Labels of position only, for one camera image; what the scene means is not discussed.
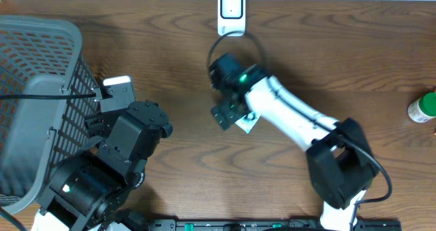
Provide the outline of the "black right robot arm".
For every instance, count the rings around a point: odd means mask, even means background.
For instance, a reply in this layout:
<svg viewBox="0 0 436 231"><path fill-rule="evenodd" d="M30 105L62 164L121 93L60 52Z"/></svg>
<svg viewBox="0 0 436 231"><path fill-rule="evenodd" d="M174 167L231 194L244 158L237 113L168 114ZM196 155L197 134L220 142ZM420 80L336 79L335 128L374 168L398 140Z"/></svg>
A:
<svg viewBox="0 0 436 231"><path fill-rule="evenodd" d="M264 119L283 132L306 155L310 182L324 201L321 226L352 230L358 203L379 173L361 126L310 107L260 64L243 67L228 53L207 66L222 96L211 110L221 128L249 133Z"/></svg>

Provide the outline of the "green lid jar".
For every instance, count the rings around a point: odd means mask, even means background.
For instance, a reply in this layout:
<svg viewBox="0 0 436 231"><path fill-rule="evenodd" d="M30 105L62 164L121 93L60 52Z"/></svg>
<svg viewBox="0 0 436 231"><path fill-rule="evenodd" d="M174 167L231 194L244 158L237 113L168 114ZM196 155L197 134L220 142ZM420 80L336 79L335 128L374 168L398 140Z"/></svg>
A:
<svg viewBox="0 0 436 231"><path fill-rule="evenodd" d="M417 123L426 123L435 118L435 93L427 93L412 102L407 113L409 118Z"/></svg>

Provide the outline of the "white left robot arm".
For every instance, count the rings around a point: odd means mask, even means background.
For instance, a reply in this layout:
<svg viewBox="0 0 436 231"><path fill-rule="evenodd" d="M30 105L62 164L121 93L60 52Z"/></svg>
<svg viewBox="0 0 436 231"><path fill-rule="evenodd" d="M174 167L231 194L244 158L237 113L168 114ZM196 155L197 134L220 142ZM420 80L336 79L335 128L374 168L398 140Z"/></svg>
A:
<svg viewBox="0 0 436 231"><path fill-rule="evenodd" d="M85 118L90 138L59 162L40 198L33 230L138 230L120 207L145 180L145 166L169 117L156 102L135 99L130 82L94 89L100 110Z"/></svg>

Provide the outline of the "mint green wipes packet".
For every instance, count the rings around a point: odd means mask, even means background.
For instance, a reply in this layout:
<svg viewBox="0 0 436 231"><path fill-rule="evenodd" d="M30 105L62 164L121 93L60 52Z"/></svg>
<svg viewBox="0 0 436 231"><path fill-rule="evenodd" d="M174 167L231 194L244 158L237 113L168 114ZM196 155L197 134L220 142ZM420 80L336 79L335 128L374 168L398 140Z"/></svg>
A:
<svg viewBox="0 0 436 231"><path fill-rule="evenodd" d="M250 133L257 121L260 119L260 115L256 112L250 112L249 114L241 117L235 124L239 126L247 134Z"/></svg>

